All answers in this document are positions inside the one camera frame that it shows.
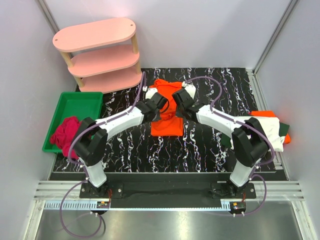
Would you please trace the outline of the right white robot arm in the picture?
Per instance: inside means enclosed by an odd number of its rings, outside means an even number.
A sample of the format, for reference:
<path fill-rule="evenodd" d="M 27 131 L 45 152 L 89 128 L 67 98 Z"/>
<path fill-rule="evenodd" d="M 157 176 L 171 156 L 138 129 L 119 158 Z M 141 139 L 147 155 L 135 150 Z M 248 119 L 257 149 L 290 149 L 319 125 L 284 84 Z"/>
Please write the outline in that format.
<path fill-rule="evenodd" d="M 186 88 L 173 93 L 172 98 L 178 115 L 216 129 L 232 140 L 236 163 L 221 192 L 233 197 L 242 193 L 267 152 L 271 151 L 271 155 L 274 155 L 273 147 L 260 122 L 254 117 L 240 120 L 213 109 L 210 105 L 195 102 Z"/>

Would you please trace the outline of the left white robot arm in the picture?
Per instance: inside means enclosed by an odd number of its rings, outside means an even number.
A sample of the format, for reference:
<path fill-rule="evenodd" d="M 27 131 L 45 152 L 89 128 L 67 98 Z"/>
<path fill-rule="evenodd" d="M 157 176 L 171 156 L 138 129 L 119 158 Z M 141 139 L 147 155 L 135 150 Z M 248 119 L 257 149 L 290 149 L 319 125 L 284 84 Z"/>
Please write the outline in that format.
<path fill-rule="evenodd" d="M 78 163 L 85 171 L 85 179 L 94 190 L 99 192 L 107 183 L 102 166 L 107 141 L 131 127 L 158 121 L 161 110 L 168 106 L 169 100 L 155 92 L 113 116 L 97 120 L 87 117 L 82 120 L 69 150 L 78 156 Z"/>

